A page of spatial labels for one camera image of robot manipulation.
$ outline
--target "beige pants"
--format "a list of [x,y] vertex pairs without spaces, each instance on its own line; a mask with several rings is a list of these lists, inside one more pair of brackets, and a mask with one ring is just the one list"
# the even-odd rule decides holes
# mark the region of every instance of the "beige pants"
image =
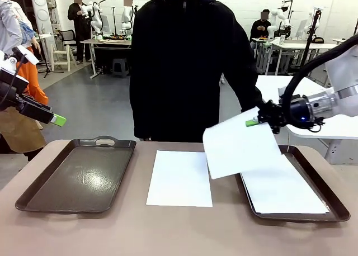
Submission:
[[20,115],[14,107],[0,112],[0,133],[17,153],[28,153],[46,145],[36,121]]

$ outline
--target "wall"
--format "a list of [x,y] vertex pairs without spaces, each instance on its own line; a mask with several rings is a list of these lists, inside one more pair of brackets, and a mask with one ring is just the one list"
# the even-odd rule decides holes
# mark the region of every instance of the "wall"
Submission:
[[[72,29],[73,23],[67,19],[68,6],[73,0],[56,0],[60,22],[63,29]],[[142,6],[148,0],[134,0],[134,4]],[[234,13],[238,22],[249,34],[254,21],[260,18],[260,12],[264,8],[274,9],[281,6],[282,1],[288,0],[218,0],[225,3]],[[116,24],[120,28],[121,14],[123,12],[123,0],[108,0],[102,4],[103,14],[109,15],[109,21],[113,28],[110,6],[116,6]],[[314,6],[325,7],[320,28],[317,34],[327,37],[349,37],[353,34],[354,25],[358,18],[358,6],[354,5],[354,0],[294,0],[291,24],[293,26],[293,36],[301,20],[308,18],[308,13]]]

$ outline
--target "person in black clothing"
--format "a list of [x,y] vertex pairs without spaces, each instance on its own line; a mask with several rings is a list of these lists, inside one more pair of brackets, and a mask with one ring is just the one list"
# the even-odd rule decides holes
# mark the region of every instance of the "person in black clothing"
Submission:
[[[73,3],[68,8],[68,19],[73,20],[74,31],[76,33],[77,41],[77,62],[83,62],[83,46],[81,41],[85,41],[91,38],[91,20],[86,19],[81,10],[81,6],[84,3]],[[86,61],[91,60],[90,45],[86,45]]]
[[219,122],[222,73],[242,111],[262,102],[247,35],[216,0],[149,1],[135,18],[132,56],[130,104],[142,140],[202,142]]
[[252,38],[268,37],[269,32],[267,28],[271,26],[271,23],[268,21],[270,10],[265,9],[261,12],[261,19],[255,21],[251,28],[250,42]]

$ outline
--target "black tray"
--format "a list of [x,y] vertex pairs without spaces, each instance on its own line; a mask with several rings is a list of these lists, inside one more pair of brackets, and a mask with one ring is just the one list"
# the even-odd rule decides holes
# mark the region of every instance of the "black tray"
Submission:
[[109,136],[72,140],[16,201],[16,208],[57,214],[107,211],[135,145]]
[[335,193],[320,177],[313,166],[307,161],[300,150],[294,146],[280,146],[282,154],[290,160],[293,166],[298,170],[306,182],[311,186],[312,190],[317,194],[319,199],[325,204],[329,212],[326,214],[261,214],[255,211],[250,195],[245,186],[242,175],[237,175],[239,187],[243,187],[253,214],[261,219],[292,221],[292,222],[339,222],[347,221],[351,215],[338,199]]

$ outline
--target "sheet of paper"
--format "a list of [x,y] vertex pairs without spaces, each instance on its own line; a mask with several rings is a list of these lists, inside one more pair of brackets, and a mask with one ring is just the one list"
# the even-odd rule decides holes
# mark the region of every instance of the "sheet of paper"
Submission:
[[205,153],[157,151],[147,205],[212,207]]
[[285,155],[266,169],[241,173],[255,211],[262,214],[324,214],[318,198]]
[[257,116],[251,109],[221,124],[206,129],[204,150],[212,179],[265,167],[281,156],[268,124],[246,127],[246,121]]

